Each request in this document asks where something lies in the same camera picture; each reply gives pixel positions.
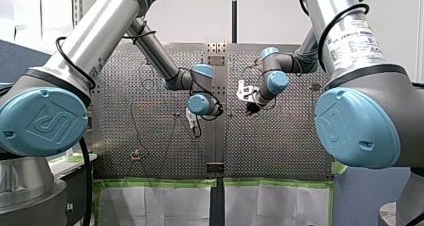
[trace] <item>perforated metal panel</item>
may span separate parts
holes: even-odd
[[[225,65],[216,67],[226,69],[227,75],[214,70],[213,89],[217,93],[220,86],[221,97],[226,91],[226,100],[222,101],[226,110],[221,116],[226,120],[214,122],[213,130],[211,123],[205,130],[201,122],[204,134],[215,135],[195,139],[185,118],[188,93],[165,90],[139,50],[131,43],[121,44],[103,70],[100,88],[94,93],[94,116],[100,119],[98,125],[93,123],[94,149],[100,156],[95,165],[96,177],[204,178],[206,164],[215,159],[224,161],[228,177],[326,179],[331,174],[331,158],[314,128],[314,108],[322,91],[311,89],[311,85],[324,86],[323,72],[291,75],[290,86],[278,97],[275,108],[257,117],[246,117],[245,103],[237,100],[243,68],[251,65],[265,47],[226,46]],[[214,54],[203,44],[167,44],[165,48],[177,65],[185,68],[207,62],[207,56]],[[279,48],[293,51],[296,47]],[[259,85],[259,75],[246,70],[244,79],[250,85]],[[224,135],[217,133],[222,128]],[[131,161],[130,155],[136,150],[141,152],[142,160]]]
[[[238,80],[264,47],[228,50],[228,114],[225,174],[231,177],[325,179],[331,175],[331,157],[315,133],[314,109],[327,79],[324,72],[290,75],[288,88],[275,108],[256,117],[245,116],[245,103],[235,95]],[[280,51],[291,50],[280,47]],[[261,73],[246,69],[247,85],[259,85]]]
[[[179,67],[191,68],[204,57],[196,46],[167,48]],[[193,137],[185,117],[188,92],[165,90],[136,47],[118,46],[102,72],[100,89],[103,142],[95,147],[100,155],[96,177],[205,177],[204,137]],[[131,160],[136,150],[140,161]]]

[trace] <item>robotic arm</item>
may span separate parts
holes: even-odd
[[[28,69],[6,94],[1,91],[0,154],[46,157],[75,145],[87,127],[93,79],[126,32],[168,89],[192,92],[194,114],[219,115],[221,105],[208,94],[210,66],[179,69],[141,19],[154,1],[97,0],[63,46],[57,41],[58,53]]]
[[[262,85],[241,85],[238,96],[257,112],[287,87],[286,73],[314,72],[318,61],[330,78],[315,109],[328,153],[355,167],[422,167],[423,97],[404,68],[386,61],[360,1],[300,0],[313,31],[294,54],[265,49]]]

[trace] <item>metal frame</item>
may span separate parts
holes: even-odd
[[[226,143],[225,125],[227,121],[227,55],[225,43],[209,43],[206,63],[213,67],[214,79],[212,94],[218,98],[224,107],[224,113],[216,120],[206,123],[206,144],[208,148],[207,171],[215,177],[224,173],[224,148]]]
[[[72,18],[74,27],[78,25],[83,17],[83,0],[72,0]]]

